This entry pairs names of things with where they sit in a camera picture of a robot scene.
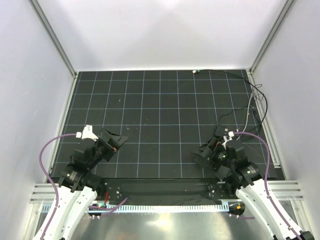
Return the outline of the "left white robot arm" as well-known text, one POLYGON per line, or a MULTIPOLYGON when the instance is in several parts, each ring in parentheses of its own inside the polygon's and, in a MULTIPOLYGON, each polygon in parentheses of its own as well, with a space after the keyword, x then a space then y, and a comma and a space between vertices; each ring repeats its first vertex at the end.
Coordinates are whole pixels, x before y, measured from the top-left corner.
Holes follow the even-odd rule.
POLYGON ((86 125, 81 132, 72 133, 71 137, 90 139, 93 144, 85 150, 75 149, 57 183, 43 170, 55 196, 45 220, 34 236, 35 240, 72 238, 92 202, 103 199, 107 194, 104 178, 93 174, 92 170, 102 160, 110 161, 128 140, 127 136, 115 134, 105 128, 97 136, 93 133, 92 125, 86 125))

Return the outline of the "left aluminium frame post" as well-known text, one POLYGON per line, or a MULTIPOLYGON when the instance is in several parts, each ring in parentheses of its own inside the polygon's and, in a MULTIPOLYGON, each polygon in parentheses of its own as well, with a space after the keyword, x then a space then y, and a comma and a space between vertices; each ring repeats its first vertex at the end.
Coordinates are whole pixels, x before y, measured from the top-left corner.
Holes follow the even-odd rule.
POLYGON ((77 71, 72 66, 71 61, 69 60, 62 44, 60 43, 53 27, 51 26, 44 10, 42 9, 40 3, 38 0, 29 0, 28 1, 32 9, 34 10, 37 18, 39 19, 40 23, 42 24, 45 32, 47 33, 48 37, 50 38, 53 46, 57 50, 60 58, 62 59, 64 65, 67 67, 69 73, 72 77, 75 77, 77 75, 77 71))

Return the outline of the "right aluminium frame post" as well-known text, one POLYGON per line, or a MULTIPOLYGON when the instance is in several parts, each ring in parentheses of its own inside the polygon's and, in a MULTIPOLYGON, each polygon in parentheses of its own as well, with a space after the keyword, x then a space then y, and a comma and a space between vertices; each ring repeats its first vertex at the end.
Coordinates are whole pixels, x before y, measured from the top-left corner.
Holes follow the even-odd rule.
POLYGON ((283 6, 280 9, 270 31, 268 32, 265 40, 263 41, 262 46, 260 47, 251 67, 249 68, 249 72, 253 74, 256 69, 258 68, 260 62, 262 61, 263 57, 265 56, 267 50, 269 49, 271 43, 276 38, 281 26, 283 25, 286 17, 289 15, 291 9, 295 5, 296 0, 286 0, 283 6))

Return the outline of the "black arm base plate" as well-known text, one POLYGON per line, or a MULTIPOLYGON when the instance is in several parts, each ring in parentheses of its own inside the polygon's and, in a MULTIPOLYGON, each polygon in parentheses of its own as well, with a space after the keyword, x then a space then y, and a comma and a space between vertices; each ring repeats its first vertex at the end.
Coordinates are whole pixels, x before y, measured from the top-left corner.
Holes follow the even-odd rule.
POLYGON ((236 199, 236 188, 231 184, 208 179, 122 179, 103 178, 88 181, 88 186, 97 191, 100 198, 108 195, 111 201, 127 197, 133 204, 150 201, 152 204, 165 198, 178 197, 179 201, 196 199, 225 200, 236 199))

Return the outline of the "aluminium frame rail front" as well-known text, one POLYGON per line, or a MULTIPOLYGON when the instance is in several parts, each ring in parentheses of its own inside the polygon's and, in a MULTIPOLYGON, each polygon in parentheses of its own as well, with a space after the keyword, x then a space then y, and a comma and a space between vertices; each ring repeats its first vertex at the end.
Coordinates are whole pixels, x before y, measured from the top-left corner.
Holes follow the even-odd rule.
MULTIPOLYGON (((303 201, 304 197, 296 180, 270 180, 269 192, 273 192, 279 201, 303 201)), ((49 203, 55 197, 51 184, 37 183, 32 191, 30 203, 49 203)))

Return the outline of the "black ethernet cable silver plug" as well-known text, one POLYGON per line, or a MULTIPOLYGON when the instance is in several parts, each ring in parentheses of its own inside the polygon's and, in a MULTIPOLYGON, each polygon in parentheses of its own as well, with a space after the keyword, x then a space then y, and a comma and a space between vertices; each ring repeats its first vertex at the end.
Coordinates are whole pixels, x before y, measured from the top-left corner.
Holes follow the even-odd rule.
POLYGON ((231 73, 230 71, 226 71, 226 70, 214 70, 214 69, 196 69, 196 70, 193 70, 192 73, 193 74, 197 74, 201 71, 209 71, 209 72, 218 72, 218 73, 221 73, 221 74, 225 74, 226 76, 228 77, 233 77, 234 79, 242 79, 244 80, 247 84, 249 84, 252 88, 251 90, 251 96, 252 97, 255 97, 256 99, 259 99, 259 101, 261 102, 262 100, 264 100, 265 102, 265 111, 264 111, 264 114, 263 114, 263 117, 262 119, 260 120, 259 122, 259 125, 261 126, 262 123, 264 122, 266 116, 267 116, 267 113, 268 113, 268 100, 267 100, 267 97, 265 96, 265 94, 260 90, 260 87, 262 86, 261 84, 257 84, 257 85, 253 85, 250 81, 249 81, 249 78, 248 77, 244 77, 244 76, 240 76, 240 75, 237 75, 237 74, 233 74, 231 73))

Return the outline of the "black grid mat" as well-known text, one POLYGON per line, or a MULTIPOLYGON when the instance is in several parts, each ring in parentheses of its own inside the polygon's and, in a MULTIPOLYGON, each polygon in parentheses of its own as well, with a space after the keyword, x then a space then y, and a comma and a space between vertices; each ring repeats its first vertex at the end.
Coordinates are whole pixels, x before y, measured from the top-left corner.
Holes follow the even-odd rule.
POLYGON ((92 125, 128 136, 110 161, 93 173, 104 178, 210 178, 212 172, 194 161, 192 151, 213 136, 216 127, 245 130, 265 137, 263 113, 252 87, 215 71, 137 70, 83 71, 77 76, 55 159, 50 169, 60 176, 74 149, 91 140, 71 136, 92 125))

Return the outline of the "aluminium frame post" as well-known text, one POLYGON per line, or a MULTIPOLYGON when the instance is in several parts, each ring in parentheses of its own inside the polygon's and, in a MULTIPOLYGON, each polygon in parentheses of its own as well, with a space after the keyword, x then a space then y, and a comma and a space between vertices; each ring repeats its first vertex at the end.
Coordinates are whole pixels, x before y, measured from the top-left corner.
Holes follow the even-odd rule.
POLYGON ((262 61, 263 57, 265 56, 267 50, 269 49, 271 43, 276 38, 281 26, 283 25, 286 17, 289 15, 291 9, 295 5, 296 0, 286 0, 283 6, 280 9, 270 31, 268 32, 265 40, 263 41, 262 46, 260 47, 251 67, 249 68, 249 72, 253 74, 256 69, 258 68, 260 62, 262 61))
POLYGON ((29 0, 28 1, 32 9, 34 10, 37 18, 39 19, 40 23, 42 24, 45 32, 47 33, 48 37, 50 38, 53 46, 57 50, 60 58, 62 59, 64 65, 67 67, 69 73, 72 77, 75 77, 77 75, 77 71, 72 66, 71 61, 69 60, 62 44, 60 43, 53 27, 51 26, 44 10, 42 9, 40 3, 38 0, 29 0))

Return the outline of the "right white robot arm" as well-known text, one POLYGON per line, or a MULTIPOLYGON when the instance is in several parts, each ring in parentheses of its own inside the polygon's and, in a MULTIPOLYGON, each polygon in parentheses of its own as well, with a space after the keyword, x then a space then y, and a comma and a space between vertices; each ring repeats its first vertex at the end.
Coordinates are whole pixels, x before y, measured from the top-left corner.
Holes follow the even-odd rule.
POLYGON ((261 174, 258 166, 249 160, 236 136, 234 132, 213 136, 193 151, 194 161, 225 182, 226 194, 244 203, 270 240, 314 239, 310 231, 302 230, 290 218, 269 189, 268 175, 261 174))

